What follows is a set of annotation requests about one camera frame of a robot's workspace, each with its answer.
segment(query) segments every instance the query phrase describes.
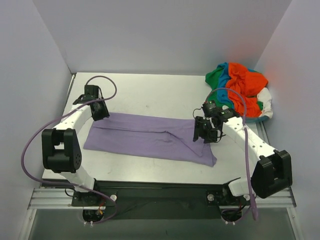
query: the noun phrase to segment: pile of clothes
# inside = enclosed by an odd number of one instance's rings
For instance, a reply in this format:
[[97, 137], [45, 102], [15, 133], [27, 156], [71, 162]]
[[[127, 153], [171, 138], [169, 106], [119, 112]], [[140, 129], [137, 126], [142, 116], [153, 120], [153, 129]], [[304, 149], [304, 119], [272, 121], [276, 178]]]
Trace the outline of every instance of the pile of clothes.
[[[272, 118], [271, 94], [266, 88], [268, 80], [259, 72], [245, 66], [225, 62], [205, 75], [205, 82], [212, 90], [228, 88], [241, 94], [246, 104], [246, 122], [262, 122]], [[241, 116], [245, 107], [240, 97], [232, 91], [220, 89], [212, 93], [209, 101], [214, 100], [218, 107], [223, 109], [232, 108]]]

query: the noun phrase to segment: tabletop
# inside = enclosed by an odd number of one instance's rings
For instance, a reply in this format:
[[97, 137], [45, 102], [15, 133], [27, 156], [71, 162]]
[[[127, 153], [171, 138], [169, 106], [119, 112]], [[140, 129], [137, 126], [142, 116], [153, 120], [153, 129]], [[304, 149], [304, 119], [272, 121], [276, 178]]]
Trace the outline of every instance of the tabletop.
[[[174, 119], [192, 119], [195, 108], [200, 108], [211, 91], [204, 76], [87, 73], [76, 74], [70, 85], [64, 114], [84, 93], [88, 79], [96, 75], [111, 78], [117, 85], [117, 95], [106, 102], [109, 112]], [[90, 84], [100, 86], [105, 98], [114, 93], [114, 87], [105, 78], [96, 78]], [[82, 166], [98, 181], [126, 181], [151, 183], [224, 184], [245, 177], [245, 154], [228, 136], [219, 143], [211, 143], [217, 162], [213, 167], [193, 162], [175, 161], [115, 154], [83, 149], [93, 123], [89, 119], [77, 134], [82, 152]], [[258, 134], [257, 125], [248, 126]], [[254, 166], [250, 163], [252, 174]], [[45, 170], [43, 179], [63, 179], [51, 170]]]

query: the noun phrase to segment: gray floor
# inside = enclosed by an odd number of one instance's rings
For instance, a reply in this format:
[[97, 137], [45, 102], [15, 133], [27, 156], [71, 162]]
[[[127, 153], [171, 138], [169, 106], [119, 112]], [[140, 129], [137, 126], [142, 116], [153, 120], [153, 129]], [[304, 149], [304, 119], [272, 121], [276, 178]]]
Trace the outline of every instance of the gray floor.
[[235, 226], [215, 220], [111, 220], [83, 226], [79, 210], [38, 210], [30, 240], [292, 240], [286, 209], [260, 209]]

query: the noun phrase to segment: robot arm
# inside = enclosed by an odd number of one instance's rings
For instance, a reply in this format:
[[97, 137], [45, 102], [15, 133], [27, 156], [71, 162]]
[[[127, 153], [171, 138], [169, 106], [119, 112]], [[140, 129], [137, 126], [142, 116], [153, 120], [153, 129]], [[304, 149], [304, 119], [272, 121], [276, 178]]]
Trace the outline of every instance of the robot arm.
[[[222, 110], [213, 101], [202, 105], [203, 117], [195, 118], [193, 141], [198, 137], [205, 143], [216, 143], [218, 130], [232, 138], [245, 150], [245, 131], [248, 132], [248, 155], [255, 165], [251, 176], [251, 185], [260, 198], [267, 198], [292, 185], [291, 157], [287, 151], [277, 151], [258, 137], [233, 109]], [[228, 183], [234, 197], [249, 194], [247, 178], [241, 177]]]
[[[93, 102], [80, 109], [79, 106], [95, 99], [101, 99], [100, 88], [86, 85], [84, 94], [72, 105], [71, 111], [76, 112], [64, 118], [52, 129], [42, 132], [42, 161], [45, 169], [50, 169], [65, 177], [70, 183], [94, 189], [95, 179], [81, 166], [82, 154], [77, 133], [89, 118], [94, 121], [108, 118], [109, 112], [104, 101]], [[75, 187], [77, 192], [87, 192]]]

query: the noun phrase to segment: green cloth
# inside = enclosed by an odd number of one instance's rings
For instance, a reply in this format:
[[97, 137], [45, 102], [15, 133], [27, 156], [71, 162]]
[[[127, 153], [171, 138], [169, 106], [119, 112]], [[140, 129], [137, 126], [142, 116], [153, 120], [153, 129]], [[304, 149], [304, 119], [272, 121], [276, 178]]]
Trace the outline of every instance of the green cloth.
[[[205, 82], [211, 87], [212, 90], [218, 88], [218, 82], [219, 82], [219, 77], [223, 71], [223, 67], [218, 66], [215, 70], [212, 72], [209, 72], [205, 75]], [[215, 104], [217, 107], [222, 108], [222, 106], [226, 105], [228, 108], [232, 108], [232, 105], [230, 103], [221, 103], [218, 101], [217, 98], [217, 92], [215, 91], [214, 93], [211, 94], [211, 96], [208, 98], [208, 101], [215, 101]], [[264, 104], [261, 101], [257, 101], [257, 104], [262, 111], [264, 109]]]

